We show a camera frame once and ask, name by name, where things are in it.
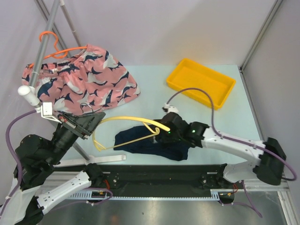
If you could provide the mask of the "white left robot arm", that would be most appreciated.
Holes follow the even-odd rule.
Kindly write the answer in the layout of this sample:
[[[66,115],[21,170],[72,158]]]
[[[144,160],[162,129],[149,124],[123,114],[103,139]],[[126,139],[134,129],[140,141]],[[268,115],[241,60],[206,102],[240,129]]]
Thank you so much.
[[[86,138],[95,131],[105,117],[104,112],[84,116],[61,114],[51,140],[38,135],[28,135],[20,146],[12,148],[10,130],[20,119],[32,114],[27,112],[10,122],[6,129],[6,142],[17,166],[14,171],[15,186],[11,189],[0,211],[2,225],[31,225],[33,220],[40,221],[42,212],[33,203],[35,192],[53,173],[54,167],[66,152],[74,145],[77,138]]]

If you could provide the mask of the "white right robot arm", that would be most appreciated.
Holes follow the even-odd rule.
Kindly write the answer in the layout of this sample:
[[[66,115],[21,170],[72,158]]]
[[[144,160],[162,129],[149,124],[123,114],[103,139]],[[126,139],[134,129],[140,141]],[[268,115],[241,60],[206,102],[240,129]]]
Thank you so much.
[[[159,123],[169,128],[159,134],[158,141],[162,143],[184,143],[190,148],[220,150],[245,160],[221,166],[216,176],[221,188],[255,178],[269,185],[280,185],[286,154],[278,140],[269,137],[266,141],[252,141],[221,134],[201,122],[187,123],[175,112],[167,113]]]

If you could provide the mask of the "yellow plastic hanger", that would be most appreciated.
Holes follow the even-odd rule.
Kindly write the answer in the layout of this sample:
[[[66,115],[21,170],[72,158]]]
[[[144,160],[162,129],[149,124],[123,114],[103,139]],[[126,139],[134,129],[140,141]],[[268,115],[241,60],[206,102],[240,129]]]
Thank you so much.
[[[117,150],[118,147],[120,147],[121,150],[125,150],[124,146],[126,145],[133,144],[135,142],[140,142],[149,138],[153,138],[155,136],[158,136],[162,131],[166,131],[167,133],[171,131],[169,127],[163,125],[160,122],[142,118],[142,117],[133,117],[133,116],[115,116],[115,117],[106,118],[102,120],[97,127],[99,127],[103,123],[109,121],[115,121],[115,120],[136,121],[136,122],[140,122],[142,125],[131,127],[129,129],[122,130],[119,133],[117,133],[114,138],[114,145],[111,147],[105,147],[104,145],[102,145],[96,139],[96,131],[94,131],[94,133],[92,134],[92,141],[94,147],[98,151],[108,150],[108,149]]]

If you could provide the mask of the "pink shark print shorts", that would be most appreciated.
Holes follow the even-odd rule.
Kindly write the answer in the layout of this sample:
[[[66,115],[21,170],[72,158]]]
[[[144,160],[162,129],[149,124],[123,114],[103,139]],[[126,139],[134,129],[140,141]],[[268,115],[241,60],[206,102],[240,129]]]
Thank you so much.
[[[55,103],[63,98],[63,110],[75,116],[98,113],[121,106],[140,95],[137,82],[129,71],[107,50],[93,45],[61,62],[42,64],[41,72],[56,71],[54,79],[62,91],[54,97]]]

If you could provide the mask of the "orange plastic hanger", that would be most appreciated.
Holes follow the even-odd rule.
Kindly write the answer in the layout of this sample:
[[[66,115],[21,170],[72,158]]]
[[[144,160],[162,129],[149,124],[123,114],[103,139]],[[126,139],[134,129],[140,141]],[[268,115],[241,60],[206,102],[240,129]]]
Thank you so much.
[[[52,32],[52,31],[43,31],[43,32],[41,32],[39,34],[39,41],[40,42],[42,42],[42,39],[43,39],[44,36],[53,36],[55,38],[55,41],[54,41],[54,44],[53,44],[55,52],[45,56],[43,60],[46,60],[48,58],[54,58],[54,59],[57,59],[57,60],[61,60],[61,59],[64,59],[65,57],[67,57],[67,55],[70,51],[83,50],[83,49],[88,48],[88,46],[85,45],[85,46],[79,46],[79,47],[73,47],[73,48],[67,48],[67,49],[60,50],[57,46],[57,44],[59,42],[59,38],[54,32]]]

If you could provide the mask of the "navy blue shorts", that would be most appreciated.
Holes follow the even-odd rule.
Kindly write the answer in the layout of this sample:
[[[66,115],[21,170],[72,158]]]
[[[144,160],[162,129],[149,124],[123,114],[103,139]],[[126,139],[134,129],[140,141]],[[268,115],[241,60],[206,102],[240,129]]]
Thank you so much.
[[[162,143],[156,137],[124,146],[126,152],[162,156],[173,161],[188,158],[189,146],[183,142]]]

